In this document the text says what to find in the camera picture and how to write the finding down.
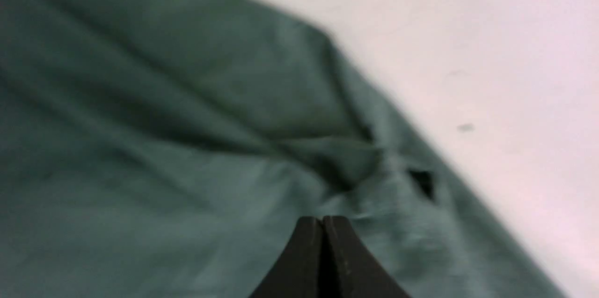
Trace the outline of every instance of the hole in fabric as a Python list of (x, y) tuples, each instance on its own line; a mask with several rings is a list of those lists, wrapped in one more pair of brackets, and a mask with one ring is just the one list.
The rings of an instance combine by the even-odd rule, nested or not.
[(408, 170), (408, 173), (424, 196), (431, 202), (435, 202), (435, 188), (432, 183), (432, 174), (422, 170)]

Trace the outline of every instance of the teal cloth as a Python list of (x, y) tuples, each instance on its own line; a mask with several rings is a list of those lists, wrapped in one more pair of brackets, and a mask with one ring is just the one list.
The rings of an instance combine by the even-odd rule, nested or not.
[(559, 291), (323, 32), (251, 0), (0, 0), (0, 296), (243, 298), (345, 215), (414, 298)]

